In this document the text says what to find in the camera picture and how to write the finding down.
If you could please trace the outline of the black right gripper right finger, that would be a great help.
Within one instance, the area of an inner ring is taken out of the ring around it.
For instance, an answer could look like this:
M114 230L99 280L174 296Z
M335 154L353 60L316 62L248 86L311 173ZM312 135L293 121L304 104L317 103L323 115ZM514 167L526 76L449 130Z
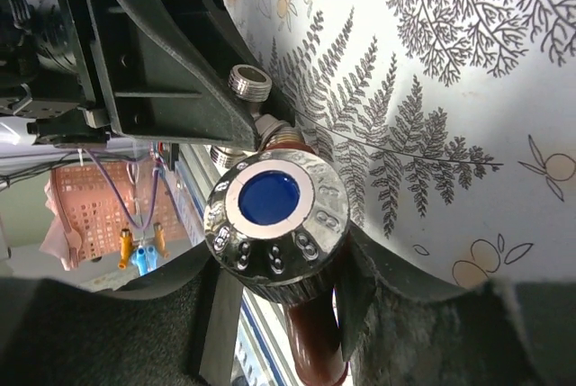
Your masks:
M348 234L339 278L344 357L358 385L572 385L575 284L446 283Z

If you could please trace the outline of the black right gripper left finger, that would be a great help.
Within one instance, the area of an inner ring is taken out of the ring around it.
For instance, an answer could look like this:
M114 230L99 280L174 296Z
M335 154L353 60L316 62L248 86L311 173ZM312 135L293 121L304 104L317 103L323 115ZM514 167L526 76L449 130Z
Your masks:
M206 246L115 291L1 282L4 385L227 385L242 287Z

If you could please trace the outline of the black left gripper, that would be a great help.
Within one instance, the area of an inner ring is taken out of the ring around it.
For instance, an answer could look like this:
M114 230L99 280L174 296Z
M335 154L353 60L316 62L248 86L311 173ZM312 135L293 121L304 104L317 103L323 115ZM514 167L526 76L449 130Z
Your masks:
M256 124L230 90L255 65L222 0L58 0L85 95L112 131L253 150Z

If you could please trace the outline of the chrome threaded pipe nipple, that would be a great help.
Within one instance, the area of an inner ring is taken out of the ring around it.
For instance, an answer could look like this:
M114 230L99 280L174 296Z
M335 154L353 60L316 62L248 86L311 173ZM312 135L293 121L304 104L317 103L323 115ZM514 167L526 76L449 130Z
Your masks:
M262 106L273 86L271 77L265 71L248 64L235 65L229 72L228 85L255 122L256 152L276 143L302 139L299 131L289 122L262 113Z

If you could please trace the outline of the brown water faucet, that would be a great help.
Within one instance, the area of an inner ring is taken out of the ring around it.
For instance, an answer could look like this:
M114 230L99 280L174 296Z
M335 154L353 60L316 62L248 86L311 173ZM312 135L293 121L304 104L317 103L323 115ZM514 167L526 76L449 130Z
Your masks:
M343 182L303 138L240 160L213 186L203 214L217 262L283 307L305 385L340 385L347 377L332 296L349 223Z

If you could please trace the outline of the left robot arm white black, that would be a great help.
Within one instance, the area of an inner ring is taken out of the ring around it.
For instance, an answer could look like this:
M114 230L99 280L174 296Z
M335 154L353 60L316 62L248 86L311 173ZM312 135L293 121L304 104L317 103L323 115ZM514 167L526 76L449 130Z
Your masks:
M222 0L1 0L1 113L40 144L254 150L258 112L294 119Z

